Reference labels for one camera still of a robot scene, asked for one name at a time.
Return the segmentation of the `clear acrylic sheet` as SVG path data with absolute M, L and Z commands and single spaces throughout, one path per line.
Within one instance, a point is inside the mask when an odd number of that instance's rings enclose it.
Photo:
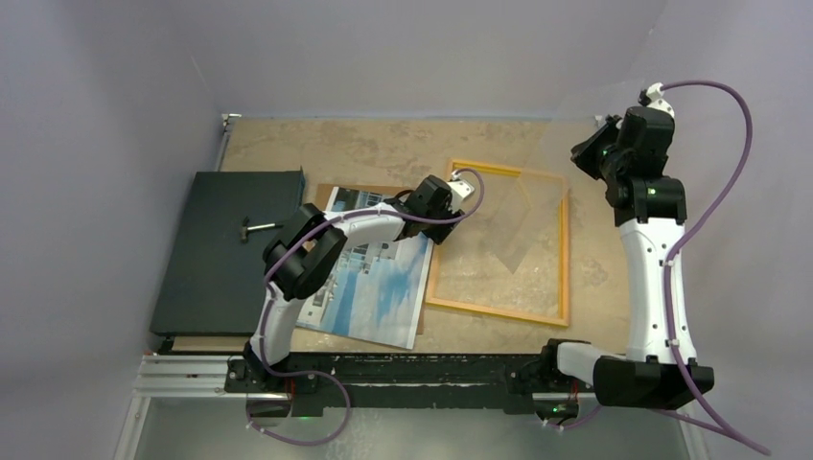
M 604 116 L 567 116 L 546 124 L 542 137 L 526 156 L 519 174 L 505 192 L 499 192 L 497 208 L 489 218 L 483 247 L 509 273 L 522 265 L 538 239 L 558 239 L 567 234 L 560 221 L 569 214 L 563 207 L 579 189 L 601 201 L 604 186 L 571 162 L 571 149 L 586 142 L 605 125 Z

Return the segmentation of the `building and sky photo print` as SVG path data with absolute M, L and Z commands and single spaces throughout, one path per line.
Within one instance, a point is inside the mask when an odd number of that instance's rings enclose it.
M 410 350 L 418 334 L 433 242 L 425 235 L 345 248 L 297 326 Z

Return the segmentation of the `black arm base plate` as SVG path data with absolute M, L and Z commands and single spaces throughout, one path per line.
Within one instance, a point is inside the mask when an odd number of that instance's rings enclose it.
M 295 417 L 326 408 L 496 409 L 572 414 L 591 388 L 556 377 L 543 354 L 293 352 L 266 370 L 251 355 L 227 361 L 224 389 L 260 399 L 290 396 Z

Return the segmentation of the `wooden picture frame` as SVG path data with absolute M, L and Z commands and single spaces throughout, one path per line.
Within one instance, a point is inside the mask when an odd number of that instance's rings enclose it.
M 511 274 L 483 247 L 489 218 L 497 208 L 498 193 L 505 192 L 519 174 L 517 167 L 452 159 L 448 171 L 471 168 L 492 179 L 475 223 L 462 226 L 462 234 L 437 247 L 431 256 L 425 300 L 433 307 L 482 313 L 530 323 L 566 328 L 570 322 L 570 224 L 560 221 L 567 234 L 538 239 L 522 265 Z M 569 214 L 569 204 L 563 207 Z

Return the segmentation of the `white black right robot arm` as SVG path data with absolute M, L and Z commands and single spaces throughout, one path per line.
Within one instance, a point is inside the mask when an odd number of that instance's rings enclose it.
M 669 111 L 633 106 L 575 145 L 571 162 L 606 186 L 627 261 L 630 332 L 622 355 L 587 341 L 551 339 L 538 365 L 541 383 L 574 379 L 604 406 L 675 410 L 714 387 L 688 330 L 678 243 L 687 220 L 685 187 L 665 175 L 675 122 Z

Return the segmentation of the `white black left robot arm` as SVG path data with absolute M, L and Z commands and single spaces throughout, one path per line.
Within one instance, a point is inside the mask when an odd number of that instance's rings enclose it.
M 265 302 L 244 347 L 249 380 L 264 392 L 283 385 L 282 360 L 290 354 L 299 312 L 328 281 L 344 250 L 418 235 L 440 244 L 467 217 L 463 203 L 475 190 L 457 175 L 429 175 L 416 189 L 364 208 L 323 212 L 311 203 L 301 206 L 263 253 Z

